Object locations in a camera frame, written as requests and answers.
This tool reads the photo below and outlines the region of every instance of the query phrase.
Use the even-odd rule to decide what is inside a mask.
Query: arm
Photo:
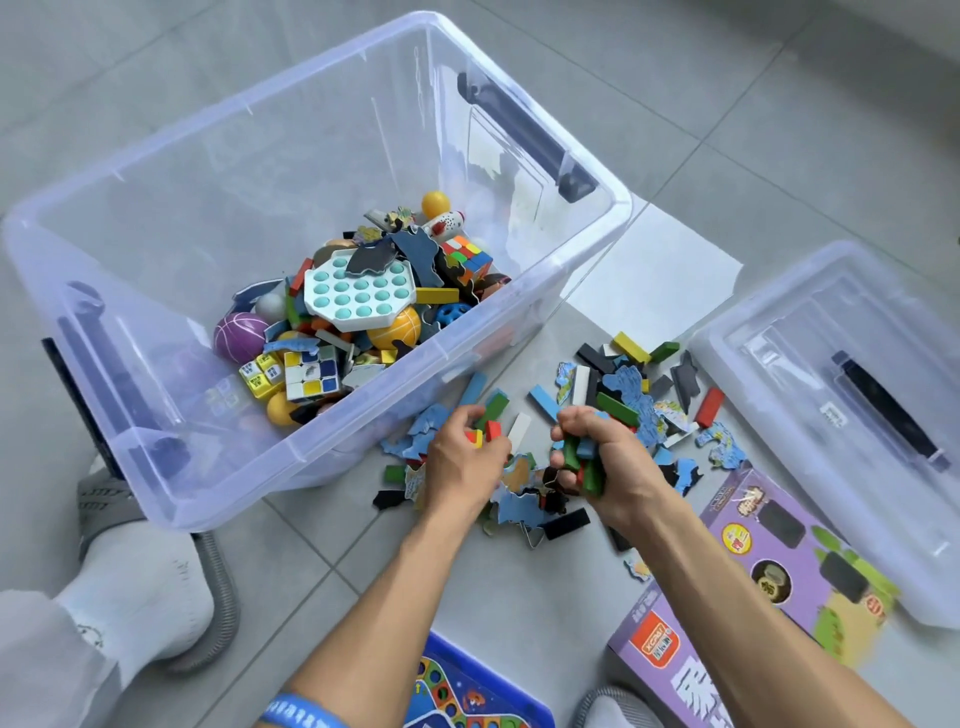
[[[553,439],[564,432],[597,441],[607,488],[591,502],[643,555],[737,728],[910,726],[770,603],[630,430],[589,407],[570,407]],[[562,465],[558,453],[551,461]],[[572,473],[560,475],[565,488],[575,488],[573,480]]]
[[[506,437],[475,449],[464,436],[467,421],[483,411],[459,407],[450,415],[430,444],[420,521],[287,683],[286,691],[323,706],[349,728],[396,728],[403,721],[450,567],[510,454]]]

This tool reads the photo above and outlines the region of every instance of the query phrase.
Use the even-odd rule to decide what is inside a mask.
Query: hand
[[[462,525],[464,533],[500,482],[510,440],[498,437],[478,449],[467,439],[467,422],[484,413],[482,404],[457,407],[427,449],[424,516]]]
[[[578,437],[589,435],[597,442],[597,452],[607,473],[604,495],[600,498],[586,493],[582,495],[606,525],[627,534],[636,525],[645,502],[651,497],[676,495],[647,448],[617,420],[597,417],[593,407],[567,407],[561,410],[558,420],[560,424],[550,431],[550,437],[555,442],[561,441],[566,434]],[[562,452],[553,450],[550,453],[550,465],[559,471],[559,485],[565,490],[579,493],[576,474],[562,470]]]

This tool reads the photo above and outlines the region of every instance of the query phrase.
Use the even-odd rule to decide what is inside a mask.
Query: green wooden block
[[[407,482],[407,469],[403,465],[388,465],[383,471],[385,483],[404,485]]]
[[[580,471],[580,458],[577,457],[577,447],[580,445],[580,438],[575,435],[564,437],[564,470],[578,473]]]
[[[597,409],[606,412],[627,427],[639,427],[640,415],[623,402],[615,400],[605,392],[597,393]]]
[[[477,424],[474,425],[474,427],[477,429],[486,429],[488,422],[494,422],[500,419],[500,415],[503,414],[503,410],[507,408],[508,404],[510,404],[510,400],[507,399],[506,395],[502,392],[496,392],[487,400],[487,411],[483,413],[483,417],[477,420]]]
[[[680,343],[676,341],[664,341],[656,349],[650,352],[650,361],[654,364],[660,364],[663,360],[669,359],[680,350]]]
[[[584,467],[584,484],[582,486],[584,491],[594,497],[601,497],[606,482],[607,474],[604,472],[600,458],[588,460]]]

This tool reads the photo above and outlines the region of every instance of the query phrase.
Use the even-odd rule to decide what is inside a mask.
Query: purple box
[[[842,664],[869,653],[900,591],[749,464],[701,514],[779,609]],[[610,648],[691,728],[732,726],[707,670],[653,582]]]

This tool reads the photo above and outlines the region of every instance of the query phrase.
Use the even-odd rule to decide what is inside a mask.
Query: right hand
[[[604,495],[600,498],[582,493],[604,524],[620,533],[628,533],[651,497],[676,495],[660,472],[660,467],[633,432],[613,418],[597,417],[593,407],[567,407],[561,410],[558,425],[550,430],[555,442],[567,434],[588,435],[597,442],[597,452],[607,473]],[[576,474],[562,470],[564,454],[550,453],[550,465],[558,469],[557,482],[568,491],[579,492]]]

